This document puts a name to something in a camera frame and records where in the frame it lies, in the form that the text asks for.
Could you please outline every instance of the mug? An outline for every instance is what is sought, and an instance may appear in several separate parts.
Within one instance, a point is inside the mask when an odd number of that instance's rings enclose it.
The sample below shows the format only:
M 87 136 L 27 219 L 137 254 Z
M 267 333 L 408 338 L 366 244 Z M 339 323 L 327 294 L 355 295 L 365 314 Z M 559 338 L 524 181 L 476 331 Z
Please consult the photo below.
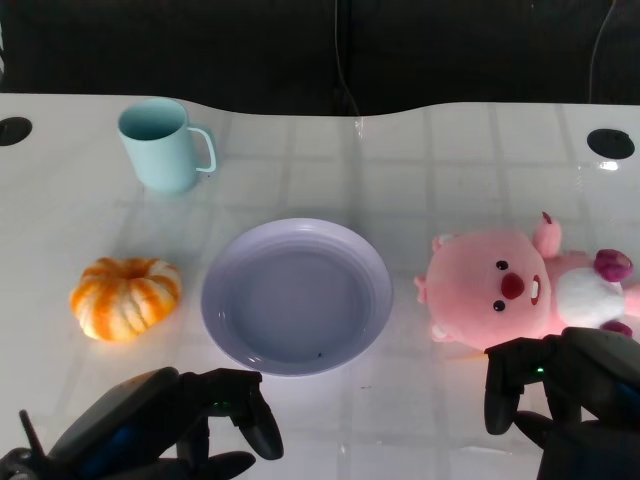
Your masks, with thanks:
M 189 190 L 198 172 L 216 169 L 213 138 L 206 127 L 189 123 L 187 110 L 174 100 L 152 98 L 125 110 L 118 120 L 120 137 L 138 179 L 148 188 L 162 193 Z M 207 141 L 211 166 L 199 168 L 191 132 Z

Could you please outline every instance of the plate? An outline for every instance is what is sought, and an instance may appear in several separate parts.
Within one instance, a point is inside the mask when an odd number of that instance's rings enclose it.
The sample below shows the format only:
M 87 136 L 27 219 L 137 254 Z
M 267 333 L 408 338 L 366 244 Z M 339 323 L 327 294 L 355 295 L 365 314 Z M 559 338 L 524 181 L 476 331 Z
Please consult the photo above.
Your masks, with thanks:
M 389 273 L 365 239 L 304 218 L 238 237 L 202 290 L 202 315 L 218 346 L 246 367 L 284 376 L 355 358 L 382 332 L 392 305 Z

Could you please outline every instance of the mug handle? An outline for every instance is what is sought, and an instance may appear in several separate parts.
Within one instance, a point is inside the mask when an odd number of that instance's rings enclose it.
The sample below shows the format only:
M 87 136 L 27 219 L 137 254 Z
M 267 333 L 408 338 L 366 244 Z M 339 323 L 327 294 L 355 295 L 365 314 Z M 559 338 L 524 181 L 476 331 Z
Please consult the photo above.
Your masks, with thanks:
M 204 139 L 207 141 L 207 147 L 209 147 L 209 156 L 211 157 L 211 166 L 208 168 L 198 167 L 196 168 L 196 170 L 199 172 L 207 172 L 207 173 L 213 172 L 216 169 L 216 152 L 213 149 L 213 139 L 211 138 L 211 135 L 207 131 L 205 131 L 203 128 L 196 127 L 195 125 L 188 125 L 187 130 L 201 133 Z

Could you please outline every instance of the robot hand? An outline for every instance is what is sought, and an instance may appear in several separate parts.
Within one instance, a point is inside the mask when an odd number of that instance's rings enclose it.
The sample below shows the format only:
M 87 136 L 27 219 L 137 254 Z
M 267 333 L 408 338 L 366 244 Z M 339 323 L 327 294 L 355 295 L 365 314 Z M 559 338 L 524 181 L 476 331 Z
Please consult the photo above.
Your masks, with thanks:
M 544 450 L 539 480 L 630 480 L 640 471 L 640 344 L 603 330 L 567 328 L 542 340 L 489 348 L 484 416 L 512 423 Z M 524 386 L 542 382 L 552 419 L 519 412 Z M 598 419 L 582 422 L 581 408 Z
M 0 480 L 226 480 L 255 462 L 232 452 L 208 458 L 208 417 L 230 417 L 267 460 L 281 458 L 282 439 L 262 398 L 257 372 L 219 369 L 180 375 L 163 368 L 109 390 L 62 435 L 48 455 L 26 412 L 20 417 L 31 449 L 0 461 Z M 178 458 L 161 460 L 176 445 Z

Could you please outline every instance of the white table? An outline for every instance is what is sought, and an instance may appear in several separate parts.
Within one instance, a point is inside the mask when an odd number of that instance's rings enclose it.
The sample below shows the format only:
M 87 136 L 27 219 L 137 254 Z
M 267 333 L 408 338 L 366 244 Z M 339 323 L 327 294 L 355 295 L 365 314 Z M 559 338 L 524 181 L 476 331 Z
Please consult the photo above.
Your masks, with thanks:
M 138 100 L 0 95 L 0 118 L 34 124 L 26 141 L 0 148 L 1 454 L 25 444 L 21 408 L 49 447 L 102 393 L 138 373 L 238 367 L 203 327 L 205 271 L 241 232 L 309 216 L 349 226 L 379 250 L 395 308 L 376 343 L 345 367 L 265 377 L 286 453 L 241 478 L 535 478 L 537 447 L 514 429 L 502 437 L 484 430 L 486 360 L 432 344 L 412 278 L 436 233 L 530 232 L 542 210 L 564 224 L 566 247 L 617 248 L 640 261 L 640 156 L 603 164 L 586 144 L 591 130 L 617 127 L 640 147 L 640 108 L 450 104 L 356 122 L 185 103 L 193 121 L 212 128 L 219 169 L 168 199 L 137 183 L 117 136 L 118 114 Z M 104 255 L 179 265 L 179 311 L 132 344 L 85 337 L 67 298 Z M 521 407 L 545 412 L 541 389 L 529 388 Z M 246 448 L 228 420 L 213 432 L 212 452 Z

